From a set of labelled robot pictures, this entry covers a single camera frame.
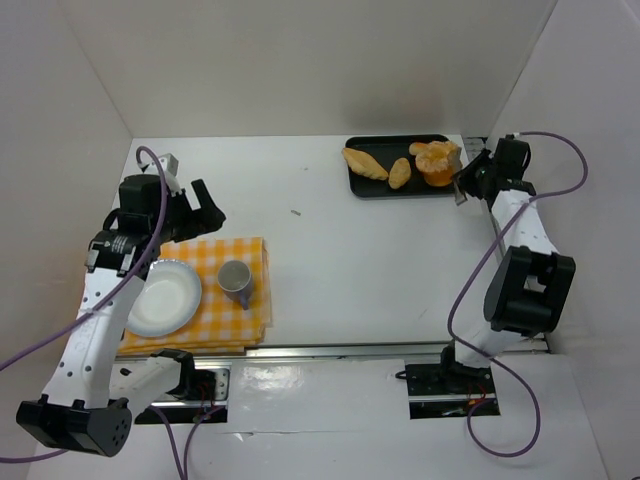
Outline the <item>round orange bread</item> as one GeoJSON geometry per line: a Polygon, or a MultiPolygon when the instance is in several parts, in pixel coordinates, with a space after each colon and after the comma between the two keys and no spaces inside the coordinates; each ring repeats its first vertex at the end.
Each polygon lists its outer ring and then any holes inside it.
{"type": "Polygon", "coordinates": [[[452,182],[454,165],[460,159],[461,148],[452,141],[414,142],[409,146],[409,153],[428,185],[445,187],[452,182]]]}

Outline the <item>metal tongs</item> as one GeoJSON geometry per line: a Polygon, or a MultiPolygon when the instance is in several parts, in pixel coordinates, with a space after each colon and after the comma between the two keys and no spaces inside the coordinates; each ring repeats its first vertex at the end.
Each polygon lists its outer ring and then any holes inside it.
{"type": "Polygon", "coordinates": [[[454,173],[451,179],[452,179],[452,186],[454,189],[454,201],[457,206],[460,206],[467,201],[466,192],[460,185],[458,172],[454,173]]]}

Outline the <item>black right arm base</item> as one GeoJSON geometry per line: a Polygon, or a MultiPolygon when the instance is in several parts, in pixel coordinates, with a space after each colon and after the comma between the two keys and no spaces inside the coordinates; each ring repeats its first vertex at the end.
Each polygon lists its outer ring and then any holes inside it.
{"type": "Polygon", "coordinates": [[[488,369],[480,374],[443,373],[438,364],[407,364],[394,377],[406,382],[410,397],[446,395],[488,395],[496,392],[488,369]]]}

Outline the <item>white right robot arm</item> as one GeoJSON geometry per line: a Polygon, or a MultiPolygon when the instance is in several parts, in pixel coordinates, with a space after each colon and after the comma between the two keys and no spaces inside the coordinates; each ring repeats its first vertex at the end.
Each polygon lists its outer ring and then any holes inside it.
{"type": "Polygon", "coordinates": [[[507,135],[454,168],[457,203],[485,202],[497,230],[491,248],[502,257],[486,289],[483,321],[441,354],[444,377],[479,377],[503,351],[559,323],[576,263],[559,253],[543,226],[537,209],[543,197],[524,178],[531,159],[530,145],[507,135]]]}

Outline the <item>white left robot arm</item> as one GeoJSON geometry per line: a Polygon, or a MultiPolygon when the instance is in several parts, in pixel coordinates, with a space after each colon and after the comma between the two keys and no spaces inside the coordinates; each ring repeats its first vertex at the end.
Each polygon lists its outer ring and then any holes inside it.
{"type": "Polygon", "coordinates": [[[20,404],[17,423],[42,445],[113,457],[134,420],[164,395],[185,399],[209,375],[192,354],[163,348],[137,369],[112,371],[129,314],[162,244],[219,230],[226,217],[203,180],[191,183],[191,208],[183,189],[171,190],[155,174],[125,178],[120,205],[91,240],[79,317],[54,374],[36,400],[20,404]]]}

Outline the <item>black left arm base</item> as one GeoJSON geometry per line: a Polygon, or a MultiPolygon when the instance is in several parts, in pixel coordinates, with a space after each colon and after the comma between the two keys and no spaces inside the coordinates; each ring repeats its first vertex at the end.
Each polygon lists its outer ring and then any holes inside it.
{"type": "Polygon", "coordinates": [[[168,358],[180,365],[177,385],[165,396],[176,400],[204,399],[213,404],[227,399],[228,370],[198,369],[192,353],[177,349],[160,349],[151,358],[168,358]]]}

